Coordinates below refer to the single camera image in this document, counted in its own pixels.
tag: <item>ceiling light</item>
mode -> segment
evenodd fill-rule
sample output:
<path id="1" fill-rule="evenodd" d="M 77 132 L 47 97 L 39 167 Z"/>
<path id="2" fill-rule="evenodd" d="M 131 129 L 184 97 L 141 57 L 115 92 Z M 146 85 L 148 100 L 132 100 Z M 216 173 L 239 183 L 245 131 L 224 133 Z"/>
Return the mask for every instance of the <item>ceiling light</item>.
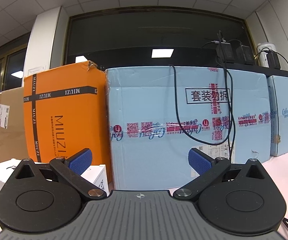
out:
<path id="1" fill-rule="evenodd" d="M 78 56 L 75 58 L 75 63 L 87 61 L 87 58 L 84 56 Z"/>
<path id="2" fill-rule="evenodd" d="M 15 73 L 12 73 L 11 75 L 14 77 L 23 78 L 24 72 L 23 71 L 17 71 Z"/>
<path id="3" fill-rule="evenodd" d="M 152 57 L 171 57 L 174 49 L 153 49 Z"/>

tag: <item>light blue cardboard box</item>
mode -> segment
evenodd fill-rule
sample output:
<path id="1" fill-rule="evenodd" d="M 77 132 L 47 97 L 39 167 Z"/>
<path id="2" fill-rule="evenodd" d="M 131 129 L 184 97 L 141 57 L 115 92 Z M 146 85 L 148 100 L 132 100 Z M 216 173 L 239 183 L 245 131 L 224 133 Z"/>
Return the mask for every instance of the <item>light blue cardboard box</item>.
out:
<path id="1" fill-rule="evenodd" d="M 267 79 L 271 105 L 271 150 L 273 156 L 288 152 L 288 77 Z"/>
<path id="2" fill-rule="evenodd" d="M 179 118 L 185 130 L 200 140 L 220 142 L 228 134 L 223 70 L 176 67 L 176 71 Z M 232 161 L 245 163 L 258 158 L 265 162 L 270 155 L 271 134 L 266 76 L 238 70 L 230 73 L 236 123 Z M 195 146 L 207 151 L 208 146 L 179 129 L 172 67 L 121 67 L 108 69 L 106 74 L 116 189 L 168 189 L 194 179 L 188 152 Z M 206 153 L 214 157 L 219 152 L 227 157 L 227 146 L 212 147 Z"/>

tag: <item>gray ribbed plate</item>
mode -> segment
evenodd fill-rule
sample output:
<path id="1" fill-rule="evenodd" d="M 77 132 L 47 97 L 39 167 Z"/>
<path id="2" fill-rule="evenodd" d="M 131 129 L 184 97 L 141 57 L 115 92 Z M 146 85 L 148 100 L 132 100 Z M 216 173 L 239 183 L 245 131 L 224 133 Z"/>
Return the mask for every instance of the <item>gray ribbed plate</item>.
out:
<path id="1" fill-rule="evenodd" d="M 87 203 L 80 216 L 56 231 L 38 235 L 0 233 L 0 240 L 236 240 L 207 224 L 193 204 L 179 201 L 169 191 L 113 191 L 104 200 Z M 282 240 L 277 232 L 248 237 Z"/>

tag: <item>blue textured pad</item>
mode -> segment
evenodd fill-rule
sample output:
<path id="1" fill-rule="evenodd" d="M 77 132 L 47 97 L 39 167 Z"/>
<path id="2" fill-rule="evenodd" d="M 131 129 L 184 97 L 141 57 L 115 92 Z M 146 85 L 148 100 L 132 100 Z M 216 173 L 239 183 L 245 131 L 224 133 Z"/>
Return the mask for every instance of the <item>blue textured pad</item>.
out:
<path id="1" fill-rule="evenodd" d="M 85 151 L 70 160 L 68 167 L 78 175 L 82 175 L 84 171 L 92 164 L 92 152 L 90 149 L 84 149 Z"/>
<path id="2" fill-rule="evenodd" d="M 188 152 L 188 163 L 199 175 L 202 175 L 204 172 L 212 168 L 210 161 L 203 158 L 192 149 Z"/>

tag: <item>white cylindrical container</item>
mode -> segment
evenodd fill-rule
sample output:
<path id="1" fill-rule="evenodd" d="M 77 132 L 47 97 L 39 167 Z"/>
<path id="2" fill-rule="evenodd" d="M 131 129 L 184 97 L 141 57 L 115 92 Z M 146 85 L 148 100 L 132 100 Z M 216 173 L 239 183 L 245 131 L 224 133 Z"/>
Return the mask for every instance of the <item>white cylindrical container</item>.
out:
<path id="1" fill-rule="evenodd" d="M 272 49 L 274 51 L 276 51 L 276 47 L 273 43 L 270 42 L 265 42 L 265 43 L 259 43 L 257 45 L 257 53 L 259 53 L 262 49 Z M 267 62 L 267 58 L 266 58 L 266 53 L 265 52 L 261 52 L 259 55 L 259 60 L 257 60 L 257 62 L 260 63 L 260 66 L 262 67 L 269 67 L 269 64 Z"/>

